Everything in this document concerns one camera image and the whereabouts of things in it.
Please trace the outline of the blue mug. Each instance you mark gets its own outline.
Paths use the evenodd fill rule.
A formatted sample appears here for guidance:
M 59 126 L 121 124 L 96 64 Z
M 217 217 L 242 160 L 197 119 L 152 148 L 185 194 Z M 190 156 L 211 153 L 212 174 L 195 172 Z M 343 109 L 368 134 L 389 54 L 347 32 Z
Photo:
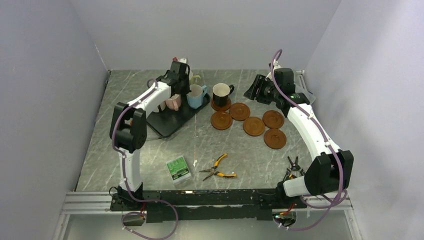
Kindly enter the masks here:
M 186 95 L 188 105 L 192 109 L 198 109 L 203 105 L 203 99 L 208 92 L 208 87 L 206 85 L 191 84 L 189 89 L 190 92 Z

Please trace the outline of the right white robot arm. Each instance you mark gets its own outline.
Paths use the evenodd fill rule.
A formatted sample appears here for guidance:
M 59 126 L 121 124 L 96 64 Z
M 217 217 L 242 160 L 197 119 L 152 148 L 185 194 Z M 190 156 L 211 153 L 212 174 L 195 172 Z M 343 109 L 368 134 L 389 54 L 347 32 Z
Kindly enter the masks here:
M 268 76 L 258 74 L 244 93 L 250 100 L 275 103 L 296 127 L 311 156 L 311 165 L 303 176 L 279 182 L 276 203 L 289 207 L 297 196 L 318 196 L 344 191 L 350 182 L 354 156 L 341 149 L 317 120 L 311 102 L 303 92 L 296 92 L 295 72 L 278 68 Z

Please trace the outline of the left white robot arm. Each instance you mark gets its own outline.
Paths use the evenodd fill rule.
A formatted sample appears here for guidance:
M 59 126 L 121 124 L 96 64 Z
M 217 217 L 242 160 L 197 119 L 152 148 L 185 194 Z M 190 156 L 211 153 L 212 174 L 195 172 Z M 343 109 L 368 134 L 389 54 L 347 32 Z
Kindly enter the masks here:
M 117 192 L 131 210 L 144 203 L 140 173 L 140 149 L 147 139 L 147 118 L 162 102 L 173 95 L 186 95 L 190 90 L 191 69 L 187 59 L 173 60 L 165 75 L 148 81 L 148 89 L 128 103 L 115 105 L 110 138 L 118 153 L 121 177 Z

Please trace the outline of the green mug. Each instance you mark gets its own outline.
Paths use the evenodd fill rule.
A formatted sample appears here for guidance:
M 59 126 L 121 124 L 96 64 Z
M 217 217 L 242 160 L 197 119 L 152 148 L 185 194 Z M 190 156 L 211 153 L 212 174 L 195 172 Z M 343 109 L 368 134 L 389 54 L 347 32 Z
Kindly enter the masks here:
M 201 83 L 202 77 L 198 74 L 189 74 L 189 84 L 190 85 L 199 85 Z

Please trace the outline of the brown wooden coaster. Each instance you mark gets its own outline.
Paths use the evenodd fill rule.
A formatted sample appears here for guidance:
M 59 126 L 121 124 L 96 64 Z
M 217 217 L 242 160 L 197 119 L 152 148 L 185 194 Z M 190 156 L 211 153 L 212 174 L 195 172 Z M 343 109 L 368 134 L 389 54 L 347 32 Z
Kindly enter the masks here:
M 216 111 L 210 118 L 211 125 L 217 130 L 226 130 L 232 123 L 232 116 L 226 111 Z
M 230 106 L 229 114 L 236 121 L 244 121 L 250 116 L 251 111 L 246 104 L 236 102 Z
M 264 133 L 265 124 L 263 120 L 256 116 L 248 117 L 243 122 L 243 130 L 246 134 L 257 137 Z
M 287 143 L 286 135 L 276 128 L 268 129 L 264 133 L 263 140 L 269 148 L 274 150 L 283 148 Z
M 270 129 L 279 129 L 284 125 L 284 116 L 276 110 L 268 110 L 262 116 L 264 125 Z
M 232 101 L 231 101 L 230 98 L 228 98 L 228 100 L 227 100 L 227 102 L 224 106 L 217 106 L 217 105 L 215 105 L 214 101 L 211 100 L 210 105 L 215 111 L 224 111 L 225 112 L 231 107 Z

